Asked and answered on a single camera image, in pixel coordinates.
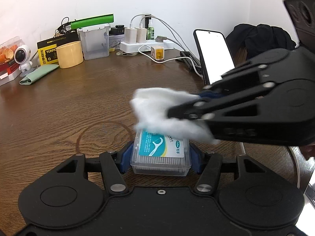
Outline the person left hand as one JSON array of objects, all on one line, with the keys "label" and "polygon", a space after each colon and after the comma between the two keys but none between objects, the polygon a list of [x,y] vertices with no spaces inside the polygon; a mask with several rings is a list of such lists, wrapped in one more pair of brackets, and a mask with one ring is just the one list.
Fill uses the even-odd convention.
[{"label": "person left hand", "polygon": [[309,160],[311,157],[315,157],[315,144],[299,147],[301,154],[305,160]]}]

